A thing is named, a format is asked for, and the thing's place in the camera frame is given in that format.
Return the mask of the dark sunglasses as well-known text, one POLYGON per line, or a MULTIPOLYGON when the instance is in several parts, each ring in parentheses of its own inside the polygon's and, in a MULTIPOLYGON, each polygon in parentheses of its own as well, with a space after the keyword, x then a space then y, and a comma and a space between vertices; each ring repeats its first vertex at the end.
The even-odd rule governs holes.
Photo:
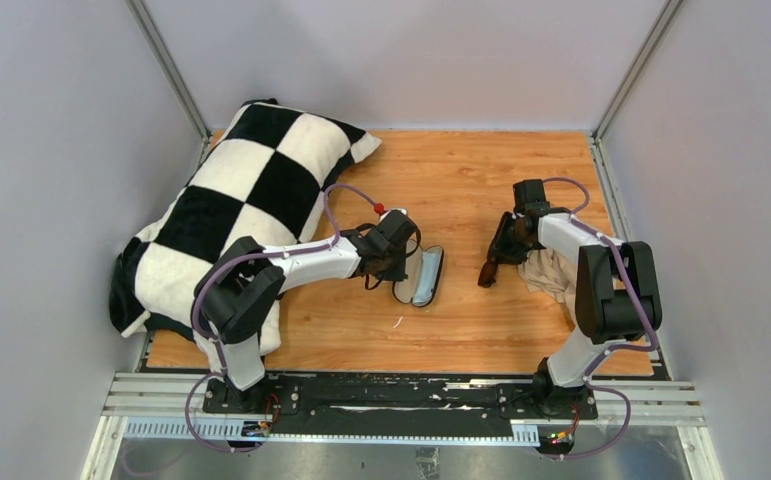
POLYGON ((502 257, 505 253, 505 242, 501 233, 496 233, 490 242, 486 259, 479 273, 477 285, 481 288, 489 288, 496 282, 496 276, 502 257))

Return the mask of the black glasses case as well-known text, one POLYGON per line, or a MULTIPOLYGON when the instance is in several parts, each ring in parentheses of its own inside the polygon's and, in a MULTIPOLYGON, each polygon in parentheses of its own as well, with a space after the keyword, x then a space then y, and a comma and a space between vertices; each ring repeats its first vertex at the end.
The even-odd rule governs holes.
POLYGON ((445 251, 440 245, 423 248, 410 239, 406 253, 406 278, 392 283, 392 294, 399 303, 416 308, 426 307, 437 294, 445 251))

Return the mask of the light blue cleaning cloth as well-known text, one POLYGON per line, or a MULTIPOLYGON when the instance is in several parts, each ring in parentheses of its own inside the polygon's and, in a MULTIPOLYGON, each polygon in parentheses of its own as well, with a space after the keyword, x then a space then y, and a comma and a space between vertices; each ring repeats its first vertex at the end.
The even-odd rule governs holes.
POLYGON ((418 283, 412 297, 412 305, 423 307, 428 305, 435 294, 441 266, 441 253, 424 251, 421 255, 418 283))

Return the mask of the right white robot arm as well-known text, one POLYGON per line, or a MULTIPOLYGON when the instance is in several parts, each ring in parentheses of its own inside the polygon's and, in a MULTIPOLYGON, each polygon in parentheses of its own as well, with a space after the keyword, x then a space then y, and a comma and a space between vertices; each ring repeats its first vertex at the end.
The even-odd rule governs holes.
POLYGON ((614 238, 575 210, 552 206, 545 185, 542 179, 513 185, 514 207, 500 218, 478 284, 492 286, 499 266, 523 264, 542 251, 573 264, 576 326, 532 376, 533 406, 553 418, 585 396, 593 373, 615 352, 658 349, 662 307, 650 245, 614 238))

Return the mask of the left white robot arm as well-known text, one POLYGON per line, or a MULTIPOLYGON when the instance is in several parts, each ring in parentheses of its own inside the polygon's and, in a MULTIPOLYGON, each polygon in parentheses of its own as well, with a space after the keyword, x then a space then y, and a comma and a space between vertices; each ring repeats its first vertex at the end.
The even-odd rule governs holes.
POLYGON ((191 307, 192 328, 216 353, 232 404, 254 413, 266 403, 261 330, 282 295, 325 280, 405 280, 420 239, 417 224, 396 209, 375 224, 315 242, 263 246, 250 236, 236 240, 197 284, 191 307))

